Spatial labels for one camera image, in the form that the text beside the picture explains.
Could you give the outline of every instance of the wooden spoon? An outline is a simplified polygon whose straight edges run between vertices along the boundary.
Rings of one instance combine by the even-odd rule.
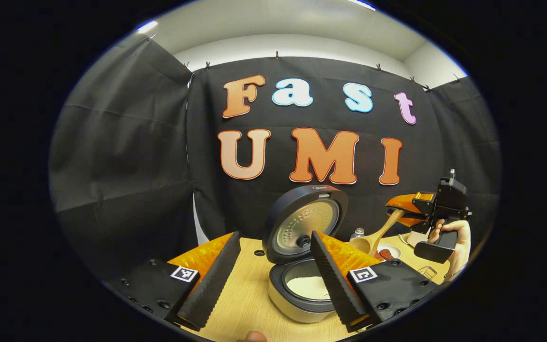
[[[391,228],[394,223],[398,221],[403,215],[404,210],[402,209],[396,209],[394,212],[389,216],[387,222],[384,224],[384,226],[374,232],[371,235],[367,235],[364,237],[355,238],[354,240],[351,240],[348,242],[348,245],[360,249],[360,251],[363,251],[364,253],[368,253],[368,255],[372,255],[373,250],[377,250],[377,246],[379,245],[379,241],[381,240],[382,236]]]

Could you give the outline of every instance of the orange letter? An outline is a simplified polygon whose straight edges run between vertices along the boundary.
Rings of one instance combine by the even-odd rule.
[[[384,174],[379,177],[379,182],[383,185],[396,185],[400,182],[398,176],[398,157],[402,143],[398,139],[383,138],[381,144],[386,150],[386,159],[384,161]]]
[[[252,162],[249,167],[237,164],[237,141],[242,134],[238,131],[223,131],[221,141],[221,166],[226,174],[238,180],[258,177],[265,167],[265,140],[271,136],[268,130],[251,130],[246,134],[252,140]]]
[[[335,184],[354,184],[354,149],[360,140],[354,132],[341,131],[326,149],[318,132],[313,128],[296,128],[292,136],[297,139],[297,165],[290,178],[293,182],[312,180],[310,162],[319,181],[323,181],[335,164],[330,181]]]
[[[261,75],[226,83],[223,87],[227,89],[227,109],[223,111],[223,117],[228,118],[248,113],[250,106],[244,104],[244,98],[250,102],[254,101],[256,99],[256,86],[254,85],[262,86],[264,84],[265,77]]]

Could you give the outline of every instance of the ceiling light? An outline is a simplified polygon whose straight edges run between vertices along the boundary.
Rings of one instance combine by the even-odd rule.
[[[156,21],[150,21],[150,22],[147,22],[145,25],[137,28],[137,31],[139,31],[139,33],[145,33],[147,32],[148,30],[154,28],[158,23]]]
[[[375,8],[367,3],[361,2],[360,0],[348,0],[349,2],[354,2],[354,4],[360,5],[362,7],[365,7],[367,9],[370,9],[371,11],[374,11]]]

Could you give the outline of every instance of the plate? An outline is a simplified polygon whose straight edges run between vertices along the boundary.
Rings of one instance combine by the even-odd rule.
[[[377,252],[381,253],[381,250],[382,249],[388,249],[389,250],[389,253],[391,254],[391,256],[393,256],[394,258],[400,258],[400,255],[402,255],[400,249],[398,249],[398,247],[394,247],[392,245],[388,245],[386,243],[380,243],[378,246],[377,246]]]

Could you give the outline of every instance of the white wall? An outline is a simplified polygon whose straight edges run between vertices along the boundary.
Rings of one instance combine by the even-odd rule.
[[[430,42],[413,52],[404,65],[414,76],[415,82],[430,88],[456,80],[453,74],[458,78],[467,76],[455,61]]]
[[[346,43],[336,39],[293,34],[252,35],[223,39],[174,54],[181,63],[189,62],[188,69],[194,71],[230,61],[250,58],[274,57],[319,57],[348,61],[369,67],[381,68],[393,74],[410,78],[410,72],[399,60],[370,48]]]

